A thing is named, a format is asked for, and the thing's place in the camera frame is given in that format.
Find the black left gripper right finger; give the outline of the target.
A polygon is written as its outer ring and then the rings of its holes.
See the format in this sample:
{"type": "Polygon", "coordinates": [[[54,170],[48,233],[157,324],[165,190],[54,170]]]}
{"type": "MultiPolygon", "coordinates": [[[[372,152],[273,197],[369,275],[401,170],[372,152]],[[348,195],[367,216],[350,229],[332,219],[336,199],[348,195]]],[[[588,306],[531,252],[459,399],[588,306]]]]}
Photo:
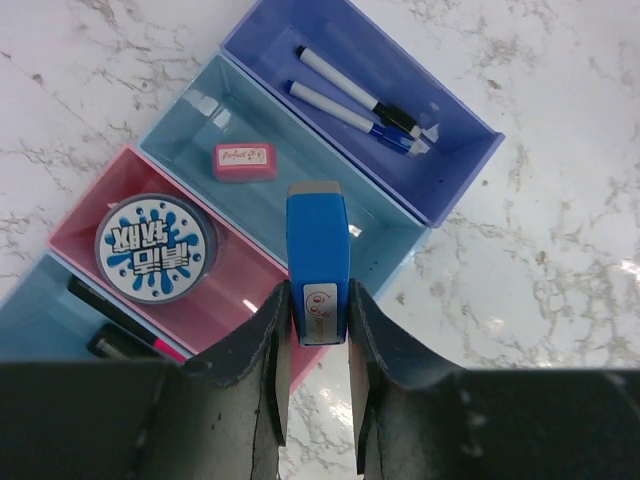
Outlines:
{"type": "Polygon", "coordinates": [[[356,468],[366,479],[635,479],[635,369],[466,369],[348,307],[356,468]]]}

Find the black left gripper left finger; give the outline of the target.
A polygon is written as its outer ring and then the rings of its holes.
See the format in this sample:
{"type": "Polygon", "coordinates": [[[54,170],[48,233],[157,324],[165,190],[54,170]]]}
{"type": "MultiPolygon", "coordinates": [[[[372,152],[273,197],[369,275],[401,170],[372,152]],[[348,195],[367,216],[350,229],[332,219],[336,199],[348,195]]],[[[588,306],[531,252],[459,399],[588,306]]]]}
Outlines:
{"type": "Polygon", "coordinates": [[[290,285],[183,364],[1,368],[5,479],[274,479],[291,383],[290,285]]]}

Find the black blue highlighter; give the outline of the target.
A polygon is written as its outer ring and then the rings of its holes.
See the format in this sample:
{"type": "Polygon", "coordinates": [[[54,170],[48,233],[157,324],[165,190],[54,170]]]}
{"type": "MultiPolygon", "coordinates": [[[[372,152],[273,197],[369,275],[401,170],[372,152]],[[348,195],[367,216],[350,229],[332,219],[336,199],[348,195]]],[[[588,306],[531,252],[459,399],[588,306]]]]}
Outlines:
{"type": "Polygon", "coordinates": [[[97,357],[116,360],[160,357],[149,345],[112,323],[105,323],[97,330],[87,350],[97,357]]]}

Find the black pink highlighter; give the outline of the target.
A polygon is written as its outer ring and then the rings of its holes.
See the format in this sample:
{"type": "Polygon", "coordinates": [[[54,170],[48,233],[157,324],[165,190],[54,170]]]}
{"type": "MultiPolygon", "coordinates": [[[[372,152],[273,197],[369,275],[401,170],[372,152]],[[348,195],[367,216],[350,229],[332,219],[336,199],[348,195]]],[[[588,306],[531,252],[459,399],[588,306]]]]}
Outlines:
{"type": "Polygon", "coordinates": [[[114,303],[109,301],[78,277],[71,277],[68,284],[68,290],[85,303],[101,312],[119,327],[148,344],[154,350],[161,352],[180,363],[184,363],[186,361],[186,357],[182,353],[162,340],[156,334],[152,333],[148,328],[140,324],[132,316],[117,307],[114,303]]]}

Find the blue round tape jar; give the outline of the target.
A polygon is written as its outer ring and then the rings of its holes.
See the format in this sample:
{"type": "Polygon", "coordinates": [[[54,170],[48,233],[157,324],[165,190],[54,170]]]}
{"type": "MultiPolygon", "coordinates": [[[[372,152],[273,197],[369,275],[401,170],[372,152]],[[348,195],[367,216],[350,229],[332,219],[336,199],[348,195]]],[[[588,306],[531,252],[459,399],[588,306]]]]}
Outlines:
{"type": "Polygon", "coordinates": [[[221,241],[213,221],[193,202],[162,193],[113,206],[96,231],[101,276],[125,298],[163,304],[190,293],[213,268],[221,241]]]}

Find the blue pencil sharpener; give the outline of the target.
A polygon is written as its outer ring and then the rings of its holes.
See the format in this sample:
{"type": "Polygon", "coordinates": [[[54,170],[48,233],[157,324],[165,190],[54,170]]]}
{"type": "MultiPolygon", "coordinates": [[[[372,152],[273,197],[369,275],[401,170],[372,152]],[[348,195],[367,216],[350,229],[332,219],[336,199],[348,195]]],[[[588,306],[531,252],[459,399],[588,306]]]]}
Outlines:
{"type": "Polygon", "coordinates": [[[344,343],[350,233],[338,182],[304,181],[289,186],[286,243],[299,344],[317,347],[344,343]]]}

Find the pink eraser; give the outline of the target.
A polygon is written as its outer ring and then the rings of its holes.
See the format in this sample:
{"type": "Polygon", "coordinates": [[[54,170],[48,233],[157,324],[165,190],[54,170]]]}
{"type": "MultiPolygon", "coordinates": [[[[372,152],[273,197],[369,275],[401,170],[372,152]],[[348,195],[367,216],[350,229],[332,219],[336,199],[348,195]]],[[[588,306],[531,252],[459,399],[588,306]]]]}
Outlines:
{"type": "Polygon", "coordinates": [[[213,150],[213,175],[223,183],[273,180],[277,176],[276,149],[269,143],[223,143],[213,150]]]}

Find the white blue marker pen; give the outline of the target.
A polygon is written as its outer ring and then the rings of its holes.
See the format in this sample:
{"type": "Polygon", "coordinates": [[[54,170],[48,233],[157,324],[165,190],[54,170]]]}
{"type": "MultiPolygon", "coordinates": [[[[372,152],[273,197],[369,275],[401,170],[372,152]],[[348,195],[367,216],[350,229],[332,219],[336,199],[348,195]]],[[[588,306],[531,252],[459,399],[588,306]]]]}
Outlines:
{"type": "Polygon", "coordinates": [[[372,122],[298,81],[288,81],[287,86],[289,87],[289,94],[291,96],[374,137],[379,143],[397,153],[415,157],[426,154],[430,150],[429,145],[425,141],[415,139],[395,127],[386,127],[372,122]]]}

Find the white black marker pen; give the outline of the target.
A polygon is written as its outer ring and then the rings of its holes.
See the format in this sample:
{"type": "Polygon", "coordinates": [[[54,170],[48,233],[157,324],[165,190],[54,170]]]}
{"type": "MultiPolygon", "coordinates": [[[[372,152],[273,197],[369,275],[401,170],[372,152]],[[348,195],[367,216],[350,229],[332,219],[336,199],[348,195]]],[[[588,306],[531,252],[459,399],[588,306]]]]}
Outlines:
{"type": "Polygon", "coordinates": [[[302,63],[373,112],[383,125],[398,128],[415,139],[426,134],[426,130],[404,110],[395,105],[383,104],[309,47],[299,45],[295,54],[302,63]]]}

